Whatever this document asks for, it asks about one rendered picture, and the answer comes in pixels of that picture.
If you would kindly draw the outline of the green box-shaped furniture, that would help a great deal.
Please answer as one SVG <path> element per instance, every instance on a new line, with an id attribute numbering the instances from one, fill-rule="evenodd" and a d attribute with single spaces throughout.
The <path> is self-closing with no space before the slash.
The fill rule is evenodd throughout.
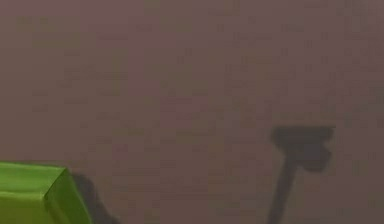
<path id="1" fill-rule="evenodd" d="M 0 224 L 94 224 L 63 166 L 0 162 Z"/>

